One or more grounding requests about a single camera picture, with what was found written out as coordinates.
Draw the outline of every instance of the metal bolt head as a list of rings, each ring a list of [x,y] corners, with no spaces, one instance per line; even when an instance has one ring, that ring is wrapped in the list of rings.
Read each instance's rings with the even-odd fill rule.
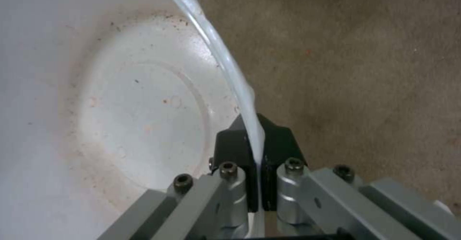
[[[354,170],[351,167],[344,165],[344,164],[336,165],[333,168],[333,173],[335,173],[337,176],[339,176],[341,179],[343,179],[347,183],[351,183],[355,177]]]
[[[189,174],[180,174],[173,180],[173,187],[179,194],[186,194],[194,184],[194,179]]]
[[[219,165],[219,175],[223,179],[231,179],[237,177],[237,164],[232,161],[225,161]]]
[[[209,169],[210,171],[213,170],[213,160],[214,160],[213,157],[208,158],[208,169]]]
[[[285,171],[287,174],[302,175],[304,163],[298,158],[290,157],[285,161]]]

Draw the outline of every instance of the gray metal bar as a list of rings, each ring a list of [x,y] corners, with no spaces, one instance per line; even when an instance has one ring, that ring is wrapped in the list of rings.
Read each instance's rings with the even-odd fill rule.
[[[221,224],[221,194],[225,191],[226,183],[218,176],[201,176],[152,239],[213,237]]]
[[[368,199],[425,239],[461,239],[461,223],[390,178],[360,189]]]
[[[284,165],[277,169],[281,182],[290,183]],[[338,228],[361,239],[419,239],[410,230],[386,214],[356,189],[336,176],[330,169],[310,172],[290,195],[301,209],[326,234]]]
[[[175,207],[174,198],[159,191],[147,190],[98,239],[148,239]]]

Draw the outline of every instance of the hex socket screw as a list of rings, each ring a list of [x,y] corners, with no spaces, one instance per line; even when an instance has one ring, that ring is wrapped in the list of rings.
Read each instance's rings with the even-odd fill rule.
[[[237,164],[232,161],[225,161],[219,165],[219,175],[223,179],[231,179],[237,177]]]
[[[179,194],[186,194],[194,184],[194,179],[189,174],[180,174],[173,180],[173,187]]]
[[[298,158],[290,157],[285,161],[285,171],[290,175],[302,175],[304,163]]]

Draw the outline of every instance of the silver metal cylinder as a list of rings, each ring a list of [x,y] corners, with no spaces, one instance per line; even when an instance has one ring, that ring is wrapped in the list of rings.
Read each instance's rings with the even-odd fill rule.
[[[301,182],[308,176],[309,170],[293,173],[287,171],[286,165],[277,168],[277,216],[289,224],[304,223],[307,218],[298,204]]]
[[[245,171],[237,167],[236,176],[225,179],[227,192],[223,196],[220,206],[223,227],[237,227],[248,223],[247,191],[245,185]]]

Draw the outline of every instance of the white plastic bucket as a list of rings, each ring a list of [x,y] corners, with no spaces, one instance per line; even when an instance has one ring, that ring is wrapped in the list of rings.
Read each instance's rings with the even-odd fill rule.
[[[96,238],[146,188],[206,173],[239,106],[262,152],[251,89],[197,5],[0,0],[0,239]]]

